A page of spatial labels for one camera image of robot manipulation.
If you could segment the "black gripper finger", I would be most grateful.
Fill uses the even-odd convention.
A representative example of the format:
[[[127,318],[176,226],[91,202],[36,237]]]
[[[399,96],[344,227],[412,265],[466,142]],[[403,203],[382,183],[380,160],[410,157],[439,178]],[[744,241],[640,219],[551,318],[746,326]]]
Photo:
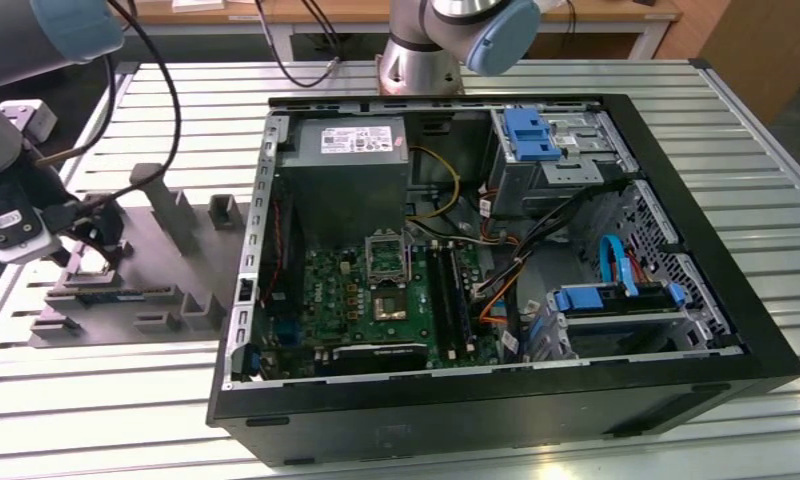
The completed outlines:
[[[81,272],[104,274],[115,271],[129,255],[124,240],[124,209],[115,200],[83,211],[79,227],[89,227],[89,239],[83,245]]]
[[[87,243],[89,227],[73,227],[57,234],[60,246],[45,259],[64,269],[69,274],[80,273],[81,254],[79,250]]]

